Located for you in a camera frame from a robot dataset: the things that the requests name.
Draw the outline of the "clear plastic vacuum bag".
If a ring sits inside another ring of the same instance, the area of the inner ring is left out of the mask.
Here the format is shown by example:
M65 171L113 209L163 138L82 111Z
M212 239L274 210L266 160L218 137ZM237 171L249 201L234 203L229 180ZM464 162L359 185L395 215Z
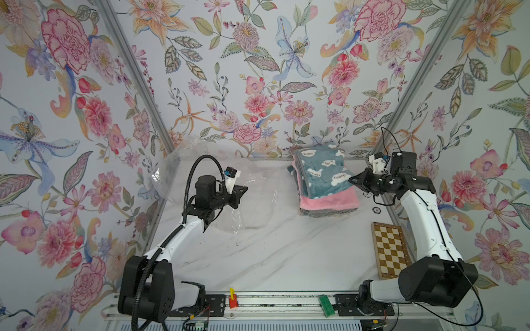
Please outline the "clear plastic vacuum bag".
M156 192L186 213L200 209L220 230L257 230L272 220L278 199L272 169L236 157L195 136L187 137L150 176Z

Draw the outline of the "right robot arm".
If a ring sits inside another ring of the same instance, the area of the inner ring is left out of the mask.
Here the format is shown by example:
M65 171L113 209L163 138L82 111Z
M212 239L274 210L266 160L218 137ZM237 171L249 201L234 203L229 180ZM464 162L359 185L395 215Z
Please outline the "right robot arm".
M416 168L416 154L394 152L369 157L369 166L349 182L374 197L393 194L411 224L417 257L398 278L366 280L356 297L358 307L375 304L424 303L455 308L473 290L476 266L466 263L453 244L440 214L436 189Z

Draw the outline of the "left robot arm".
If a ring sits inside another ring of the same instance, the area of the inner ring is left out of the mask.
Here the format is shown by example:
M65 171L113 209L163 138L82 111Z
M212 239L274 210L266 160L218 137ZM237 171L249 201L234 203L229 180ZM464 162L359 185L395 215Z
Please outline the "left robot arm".
M212 175L199 177L195 195L185 198L182 220L176 229L145 255L128 259L118 311L131 317L136 330L140 328L140 320L161 324L173 312L196 313L206 308L204 285L177 280L172 260L183 257L189 245L207 230L225 207L239 208L248 187L240 186L236 181L236 177L221 181Z

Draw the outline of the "wooden chessboard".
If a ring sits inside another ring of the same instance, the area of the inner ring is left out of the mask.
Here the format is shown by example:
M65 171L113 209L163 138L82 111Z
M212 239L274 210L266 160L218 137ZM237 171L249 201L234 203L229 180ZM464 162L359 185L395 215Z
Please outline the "wooden chessboard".
M386 223L371 224L379 279L396 279L411 265L402 228Z

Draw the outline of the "red yellow clamp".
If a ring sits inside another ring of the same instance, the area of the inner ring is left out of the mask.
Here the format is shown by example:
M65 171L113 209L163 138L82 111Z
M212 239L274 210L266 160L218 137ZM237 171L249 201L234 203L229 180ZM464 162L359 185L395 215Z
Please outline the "red yellow clamp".
M237 294L235 293L235 290L233 288L230 289L229 307L230 307L230 309L236 309L236 308L239 307L239 303L238 303L238 300L237 300Z

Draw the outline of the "green block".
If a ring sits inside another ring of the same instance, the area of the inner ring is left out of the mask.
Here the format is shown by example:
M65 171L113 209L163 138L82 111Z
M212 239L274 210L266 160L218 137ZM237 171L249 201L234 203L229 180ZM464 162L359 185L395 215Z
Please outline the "green block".
M326 318L332 317L335 315L335 309L328 296L320 295L317 299L322 309L323 315Z

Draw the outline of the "left aluminium corner post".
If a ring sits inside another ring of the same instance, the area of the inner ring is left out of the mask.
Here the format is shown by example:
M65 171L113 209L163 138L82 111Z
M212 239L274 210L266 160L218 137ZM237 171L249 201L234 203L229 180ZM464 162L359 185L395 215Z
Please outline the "left aluminium corner post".
M117 42L117 49L120 52L122 59L131 73L131 78L135 87L137 88L142 101L146 104L148 113L154 123L155 129L159 133L161 143L165 151L171 154L175 147L168 129L165 126L164 120L161 116L160 109L156 103L153 93L149 89L147 81L144 79L143 71L137 62L131 44L128 42L127 36L121 27L117 13L110 1L95 0L97 9L101 12L106 27L110 30L110 35Z

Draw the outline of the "aluminium corner post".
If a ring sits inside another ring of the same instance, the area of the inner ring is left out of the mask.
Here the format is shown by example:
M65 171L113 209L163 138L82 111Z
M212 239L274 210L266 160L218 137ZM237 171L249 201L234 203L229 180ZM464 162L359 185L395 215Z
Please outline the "aluminium corner post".
M427 78L431 69L435 66L440 53L443 51L444 46L450 39L450 34L455 29L456 24L463 17L469 4L466 1L454 1L451 7L448 9L445 18L442 20L438 31L433 38L431 47L426 52L425 57L420 62L418 69L415 71L409 86L404 91L403 96L400 98L397 108L393 111L392 116L389 118L384 127L393 132L397 125L400 123L401 118L410 106L417 92L421 89L423 82Z
M110 1L95 0L97 9L101 12L106 27L110 30L110 35L117 42L117 49L120 52L122 59L131 73L131 78L135 87L137 88L142 101L146 104L148 113L154 123L155 129L159 133L161 143L165 151L171 154L175 147L168 129L165 126L164 120L161 116L160 109L156 103L153 93L149 89L147 81L144 79L143 71L137 62L131 44L128 42L127 36L121 27L117 13Z

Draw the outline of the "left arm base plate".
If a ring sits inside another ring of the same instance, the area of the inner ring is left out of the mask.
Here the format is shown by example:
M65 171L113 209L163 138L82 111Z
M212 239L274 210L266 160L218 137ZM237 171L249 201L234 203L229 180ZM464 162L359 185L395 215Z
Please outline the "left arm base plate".
M199 303L192 307L172 310L169 317L190 317L202 313L206 317L223 317L228 306L226 295L206 294L203 299L198 299Z

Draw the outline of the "aluminium front rail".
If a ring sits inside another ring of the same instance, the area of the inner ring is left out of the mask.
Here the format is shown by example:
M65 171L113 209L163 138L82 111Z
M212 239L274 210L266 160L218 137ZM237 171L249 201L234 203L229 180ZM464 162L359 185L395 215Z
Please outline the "aluminium front rail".
M226 295L227 308L223 317L211 317L225 320L243 319L323 319L324 315L318 302L320 295L329 297L335 303L336 294L353 292L237 292L239 307L230 309L228 292L207 292L206 294ZM449 308L434 308L434 314L413 304L393 304L393 317L340 317L338 311L330 319L435 319L438 315L453 320L453 311Z

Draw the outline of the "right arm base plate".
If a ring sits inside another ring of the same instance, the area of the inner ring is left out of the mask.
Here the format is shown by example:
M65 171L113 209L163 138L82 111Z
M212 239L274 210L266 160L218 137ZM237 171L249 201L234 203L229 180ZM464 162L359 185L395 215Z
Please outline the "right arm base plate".
M395 311L390 303L358 299L356 293L336 294L333 307L340 317L393 317Z

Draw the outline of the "right aluminium corner post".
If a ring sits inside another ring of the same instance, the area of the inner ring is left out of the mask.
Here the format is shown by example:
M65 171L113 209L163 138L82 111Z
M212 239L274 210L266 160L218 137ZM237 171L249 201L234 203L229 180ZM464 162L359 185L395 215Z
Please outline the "right aluminium corner post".
M450 39L450 34L455 29L456 24L463 17L469 4L466 1L454 1L451 7L448 9L445 18L442 20L438 31L433 38L431 47L426 52L425 57L420 62L418 69L415 71L409 86L404 91L403 96L400 98L397 108L393 111L392 116L389 118L384 127L393 132L397 125L400 123L401 118L410 106L417 92L421 89L423 82L427 78L431 69L435 66L440 53L443 51L444 46Z

